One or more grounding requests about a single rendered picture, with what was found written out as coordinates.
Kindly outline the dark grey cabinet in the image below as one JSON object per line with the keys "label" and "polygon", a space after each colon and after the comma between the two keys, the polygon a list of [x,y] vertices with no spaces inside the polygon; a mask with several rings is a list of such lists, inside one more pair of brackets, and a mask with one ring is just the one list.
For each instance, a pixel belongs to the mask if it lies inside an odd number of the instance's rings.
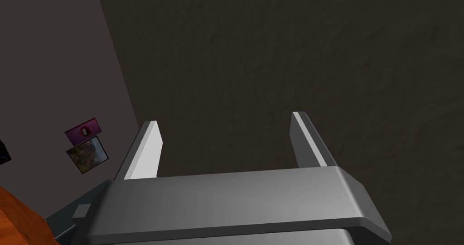
{"label": "dark grey cabinet", "polygon": [[108,179],[98,186],[94,187],[90,191],[86,192],[70,204],[66,205],[62,209],[58,210],[56,213],[52,214],[45,219],[48,224],[55,240],[60,245],[70,245],[74,237],[77,227],[75,226],[72,217],[73,214],[81,204],[91,203],[98,193],[100,193],[105,186],[111,183],[111,180]]}

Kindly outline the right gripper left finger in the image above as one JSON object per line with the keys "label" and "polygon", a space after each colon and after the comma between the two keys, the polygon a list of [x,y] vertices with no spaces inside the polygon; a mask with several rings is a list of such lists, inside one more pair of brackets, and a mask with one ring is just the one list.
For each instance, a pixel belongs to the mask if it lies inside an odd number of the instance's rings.
{"label": "right gripper left finger", "polygon": [[143,122],[114,180],[156,178],[162,146],[157,121]]}

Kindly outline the dark landscape wall picture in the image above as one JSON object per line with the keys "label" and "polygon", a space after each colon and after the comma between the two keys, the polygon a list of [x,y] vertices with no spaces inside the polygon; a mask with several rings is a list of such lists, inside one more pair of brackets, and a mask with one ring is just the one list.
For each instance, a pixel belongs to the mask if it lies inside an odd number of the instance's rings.
{"label": "dark landscape wall picture", "polygon": [[98,136],[82,142],[66,153],[72,159],[81,174],[84,174],[109,159]]}

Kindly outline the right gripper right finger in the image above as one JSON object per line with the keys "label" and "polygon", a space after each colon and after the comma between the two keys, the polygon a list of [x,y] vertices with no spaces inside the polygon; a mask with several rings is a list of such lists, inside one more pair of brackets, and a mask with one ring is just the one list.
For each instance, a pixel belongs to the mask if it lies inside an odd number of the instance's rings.
{"label": "right gripper right finger", "polygon": [[298,168],[337,166],[305,112],[292,112],[289,136]]}

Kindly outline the purple wall picture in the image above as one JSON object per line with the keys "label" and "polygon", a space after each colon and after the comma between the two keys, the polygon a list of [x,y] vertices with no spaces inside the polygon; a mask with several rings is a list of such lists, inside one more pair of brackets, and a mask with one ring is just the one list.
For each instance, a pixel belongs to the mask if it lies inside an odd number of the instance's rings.
{"label": "purple wall picture", "polygon": [[85,142],[92,137],[95,137],[97,134],[101,133],[102,130],[96,120],[92,118],[88,121],[81,123],[78,126],[65,132],[65,135],[71,141],[73,146],[79,145],[82,142]]}

